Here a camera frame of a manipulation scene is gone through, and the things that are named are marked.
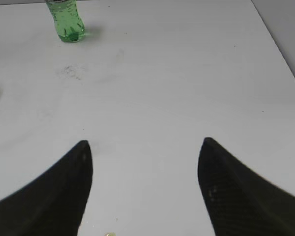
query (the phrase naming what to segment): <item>bottle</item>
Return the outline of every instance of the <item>bottle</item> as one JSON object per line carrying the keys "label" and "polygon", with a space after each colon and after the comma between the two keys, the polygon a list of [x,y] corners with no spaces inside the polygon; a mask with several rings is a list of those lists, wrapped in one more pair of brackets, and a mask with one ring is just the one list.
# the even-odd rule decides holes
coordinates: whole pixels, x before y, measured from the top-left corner
{"label": "bottle", "polygon": [[45,0],[53,16],[55,28],[63,42],[78,42],[85,36],[76,0]]}

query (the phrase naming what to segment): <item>white table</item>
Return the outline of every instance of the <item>white table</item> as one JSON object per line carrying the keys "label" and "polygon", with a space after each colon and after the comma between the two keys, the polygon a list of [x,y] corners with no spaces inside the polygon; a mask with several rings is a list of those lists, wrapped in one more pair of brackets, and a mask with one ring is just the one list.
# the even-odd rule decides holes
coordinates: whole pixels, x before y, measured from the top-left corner
{"label": "white table", "polygon": [[249,0],[78,8],[90,35],[66,44],[44,3],[0,6],[0,199],[87,139],[80,236],[213,236],[207,136],[295,194],[295,79]]}

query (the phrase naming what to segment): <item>green liquid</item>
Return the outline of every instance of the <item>green liquid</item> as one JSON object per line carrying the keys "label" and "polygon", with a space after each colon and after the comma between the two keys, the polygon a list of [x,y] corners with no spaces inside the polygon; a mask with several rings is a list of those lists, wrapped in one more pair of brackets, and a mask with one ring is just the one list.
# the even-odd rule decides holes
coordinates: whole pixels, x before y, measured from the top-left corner
{"label": "green liquid", "polygon": [[85,36],[76,0],[47,0],[46,3],[54,18],[57,34],[63,42],[78,42]]}

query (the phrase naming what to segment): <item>stain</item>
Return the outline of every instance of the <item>stain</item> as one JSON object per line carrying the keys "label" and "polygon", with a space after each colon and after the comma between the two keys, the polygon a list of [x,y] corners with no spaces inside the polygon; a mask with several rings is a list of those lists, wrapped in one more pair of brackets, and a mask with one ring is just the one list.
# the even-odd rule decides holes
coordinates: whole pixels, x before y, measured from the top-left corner
{"label": "stain", "polygon": [[63,79],[74,79],[74,80],[82,80],[85,73],[87,72],[87,67],[83,64],[73,64],[67,65],[63,69],[56,71],[56,74]]}

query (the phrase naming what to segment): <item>wall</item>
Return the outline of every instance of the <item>wall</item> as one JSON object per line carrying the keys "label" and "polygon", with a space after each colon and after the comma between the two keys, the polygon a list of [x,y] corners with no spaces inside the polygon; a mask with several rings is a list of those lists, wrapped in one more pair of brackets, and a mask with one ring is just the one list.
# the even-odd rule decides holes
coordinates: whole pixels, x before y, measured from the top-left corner
{"label": "wall", "polygon": [[295,0],[252,0],[295,76]]}
{"label": "wall", "polygon": [[17,3],[43,2],[43,1],[44,0],[0,0],[0,5],[17,4]]}

